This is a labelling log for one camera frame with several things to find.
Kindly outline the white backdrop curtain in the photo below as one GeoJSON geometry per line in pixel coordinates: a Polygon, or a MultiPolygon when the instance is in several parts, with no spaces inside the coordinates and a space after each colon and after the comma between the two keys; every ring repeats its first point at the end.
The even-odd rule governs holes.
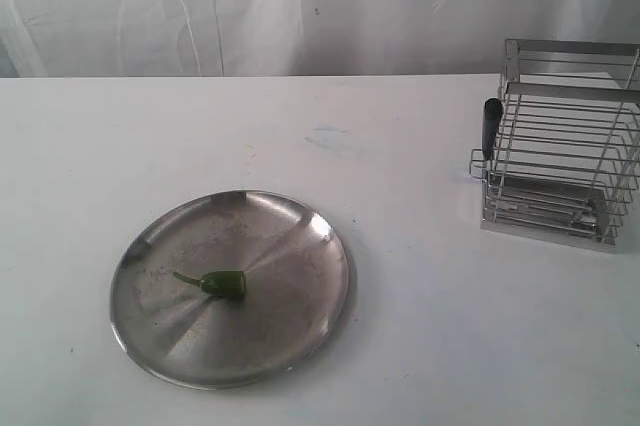
{"type": "Polygon", "coordinates": [[[639,0],[1,0],[8,76],[488,73],[508,38],[635,43],[639,0]]]}

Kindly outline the black handled paring knife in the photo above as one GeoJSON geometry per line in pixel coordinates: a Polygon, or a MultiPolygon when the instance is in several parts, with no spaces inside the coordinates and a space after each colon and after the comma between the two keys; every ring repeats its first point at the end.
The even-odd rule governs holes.
{"type": "Polygon", "coordinates": [[[496,135],[499,130],[503,116],[503,104],[498,98],[489,98],[483,107],[482,123],[482,154],[485,161],[490,161],[494,157],[494,146],[496,135]]]}

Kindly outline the dark green object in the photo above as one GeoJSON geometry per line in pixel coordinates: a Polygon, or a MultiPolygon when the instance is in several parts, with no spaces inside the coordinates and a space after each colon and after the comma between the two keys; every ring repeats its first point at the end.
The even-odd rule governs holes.
{"type": "Polygon", "coordinates": [[[241,300],[246,295],[246,276],[243,271],[239,270],[213,271],[200,278],[192,278],[180,272],[173,272],[173,277],[214,298],[241,300]]]}

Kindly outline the round stainless steel plate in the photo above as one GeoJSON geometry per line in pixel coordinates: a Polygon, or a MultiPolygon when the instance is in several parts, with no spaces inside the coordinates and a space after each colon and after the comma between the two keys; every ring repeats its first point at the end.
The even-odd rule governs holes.
{"type": "Polygon", "coordinates": [[[143,370],[198,390],[251,384],[289,370],[340,323],[355,267],[336,230],[310,206],[236,190],[191,200],[146,227],[111,284],[110,320],[143,370]],[[173,277],[246,276],[241,300],[173,277]]]}

